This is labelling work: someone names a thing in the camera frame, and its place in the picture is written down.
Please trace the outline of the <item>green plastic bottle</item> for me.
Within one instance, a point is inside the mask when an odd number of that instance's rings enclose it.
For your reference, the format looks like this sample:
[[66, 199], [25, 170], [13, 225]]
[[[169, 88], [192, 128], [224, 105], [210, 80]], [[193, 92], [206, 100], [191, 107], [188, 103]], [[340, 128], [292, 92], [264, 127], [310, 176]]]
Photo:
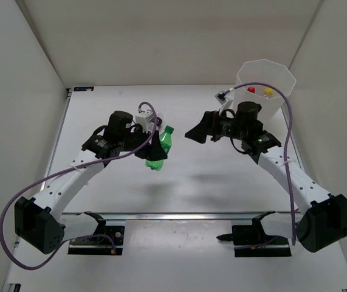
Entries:
[[157, 138], [152, 139], [152, 161], [146, 160], [145, 165], [151, 170], [160, 171], [164, 160], [167, 158], [162, 154], [168, 154], [172, 147], [172, 135], [174, 128], [167, 125], [161, 134], [157, 133]]

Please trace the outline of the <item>red label clear bottle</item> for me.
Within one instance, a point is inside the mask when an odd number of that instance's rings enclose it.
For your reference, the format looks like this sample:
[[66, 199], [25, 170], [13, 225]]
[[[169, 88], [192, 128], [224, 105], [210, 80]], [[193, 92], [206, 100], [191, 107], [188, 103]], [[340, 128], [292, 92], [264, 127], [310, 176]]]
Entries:
[[256, 89], [254, 87], [248, 87], [248, 92], [255, 93]]

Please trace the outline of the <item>yellow cap clear bottle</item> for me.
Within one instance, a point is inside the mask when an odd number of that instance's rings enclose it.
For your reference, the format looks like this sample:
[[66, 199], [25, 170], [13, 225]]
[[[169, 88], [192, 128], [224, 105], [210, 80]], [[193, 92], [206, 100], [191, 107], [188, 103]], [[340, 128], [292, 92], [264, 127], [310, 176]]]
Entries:
[[266, 99], [271, 99], [273, 97], [273, 89], [265, 88], [263, 91], [263, 97]]

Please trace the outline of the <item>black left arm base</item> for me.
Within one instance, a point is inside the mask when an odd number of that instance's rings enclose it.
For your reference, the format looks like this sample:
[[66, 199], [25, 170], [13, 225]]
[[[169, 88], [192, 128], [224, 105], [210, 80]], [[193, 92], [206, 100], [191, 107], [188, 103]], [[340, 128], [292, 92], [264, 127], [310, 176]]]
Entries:
[[121, 256], [123, 253], [125, 224], [107, 223], [101, 216], [93, 212], [85, 212], [85, 215], [97, 222], [97, 228], [92, 235], [70, 240], [69, 255], [78, 256]]

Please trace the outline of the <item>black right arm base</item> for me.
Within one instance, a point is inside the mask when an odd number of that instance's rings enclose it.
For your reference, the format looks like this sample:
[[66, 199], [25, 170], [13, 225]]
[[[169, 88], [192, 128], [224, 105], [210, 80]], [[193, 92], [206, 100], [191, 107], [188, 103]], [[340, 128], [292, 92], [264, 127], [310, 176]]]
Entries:
[[232, 225], [232, 232], [216, 237], [219, 242], [232, 242], [236, 258], [255, 257], [291, 257], [290, 246], [287, 238], [266, 235], [260, 225], [266, 216], [275, 214], [267, 211], [251, 219], [251, 224]]

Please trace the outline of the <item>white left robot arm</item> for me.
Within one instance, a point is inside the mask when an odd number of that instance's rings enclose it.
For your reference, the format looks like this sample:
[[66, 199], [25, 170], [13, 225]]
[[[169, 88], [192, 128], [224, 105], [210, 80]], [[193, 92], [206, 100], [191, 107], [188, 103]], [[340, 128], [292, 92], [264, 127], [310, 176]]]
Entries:
[[140, 159], [158, 161], [167, 158], [159, 139], [163, 115], [139, 110], [133, 116], [114, 111], [106, 125], [98, 127], [81, 146], [71, 162], [71, 171], [51, 179], [47, 187], [31, 199], [21, 197], [14, 205], [16, 234], [49, 254], [62, 242], [86, 237], [100, 243], [106, 237], [104, 219], [86, 211], [66, 218], [63, 211], [76, 194], [122, 152]]

